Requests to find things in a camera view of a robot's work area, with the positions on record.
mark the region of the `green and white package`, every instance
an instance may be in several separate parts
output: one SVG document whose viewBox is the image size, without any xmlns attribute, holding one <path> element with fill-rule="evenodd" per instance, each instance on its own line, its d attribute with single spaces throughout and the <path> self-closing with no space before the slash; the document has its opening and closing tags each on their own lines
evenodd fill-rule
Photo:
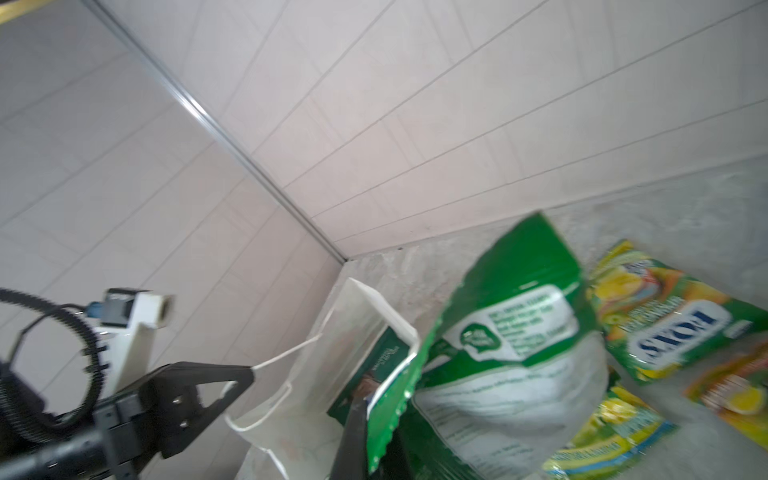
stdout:
<svg viewBox="0 0 768 480">
<path fill-rule="evenodd" d="M 417 478 L 539 468 L 604 394 L 597 328 L 581 269 L 544 216 L 504 235 L 453 293 L 401 418 Z"/>
</svg>

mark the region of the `marble surface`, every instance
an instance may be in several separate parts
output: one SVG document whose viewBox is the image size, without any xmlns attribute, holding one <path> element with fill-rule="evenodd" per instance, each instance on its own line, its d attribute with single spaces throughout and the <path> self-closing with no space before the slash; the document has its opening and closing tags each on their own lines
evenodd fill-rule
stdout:
<svg viewBox="0 0 768 480">
<path fill-rule="evenodd" d="M 585 268 L 629 238 L 659 260 L 768 309 L 768 157 L 545 213 Z M 380 291 L 409 321 L 433 322 L 464 272 L 517 221 L 365 255 L 345 264 L 336 285 L 351 276 Z M 680 428 L 621 478 L 766 478 L 768 452 L 680 394 L 708 367 L 757 340 L 744 339 L 652 386 L 625 380 Z"/>
</svg>

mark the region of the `white bag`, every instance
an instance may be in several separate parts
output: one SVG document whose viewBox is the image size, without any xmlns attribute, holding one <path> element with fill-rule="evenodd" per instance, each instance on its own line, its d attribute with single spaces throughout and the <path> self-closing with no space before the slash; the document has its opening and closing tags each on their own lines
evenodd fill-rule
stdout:
<svg viewBox="0 0 768 480">
<path fill-rule="evenodd" d="M 373 288 L 347 279 L 309 339 L 254 370 L 301 349 L 285 383 L 267 401 L 228 425 L 264 451 L 289 480 L 321 480 L 330 472 L 343 427 L 326 412 L 371 353 L 387 327 L 409 354 L 376 390 L 368 413 L 419 351 L 416 330 Z"/>
</svg>

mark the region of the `white paneled wall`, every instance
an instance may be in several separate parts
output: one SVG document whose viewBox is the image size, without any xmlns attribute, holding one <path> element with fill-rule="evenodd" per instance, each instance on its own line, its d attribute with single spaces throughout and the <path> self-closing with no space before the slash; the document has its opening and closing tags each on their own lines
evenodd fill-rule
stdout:
<svg viewBox="0 0 768 480">
<path fill-rule="evenodd" d="M 192 31 L 168 64 L 348 255 L 768 153 L 760 0 L 204 0 L 167 40 L 121 17 L 163 59 Z"/>
<path fill-rule="evenodd" d="M 177 43 L 161 53 L 173 62 L 190 40 L 182 38 L 181 5 L 119 6 L 150 36 L 176 22 Z M 261 18 L 280 11 L 267 7 L 249 12 Z M 199 40 L 206 48 L 220 47 L 216 32 L 211 38 L 187 27 L 190 38 L 209 35 Z M 253 52 L 240 54 L 247 63 Z M 174 68 L 199 73 L 217 55 L 196 51 Z M 112 286 L 176 295 L 170 325 L 157 333 L 154 366 L 255 364 L 304 340 L 340 265 L 80 2 L 58 0 L 0 25 L 0 62 L 0 286 L 62 303 L 100 300 Z M 226 84 L 209 78 L 200 86 L 219 80 Z M 31 319 L 0 307 L 0 355 Z M 66 329 L 43 322 L 18 357 L 16 367 L 53 411 L 81 400 L 87 377 L 80 348 Z M 288 367 L 267 370 L 235 413 L 271 394 Z M 145 473 L 232 478 L 246 448 L 219 421 Z"/>
</svg>

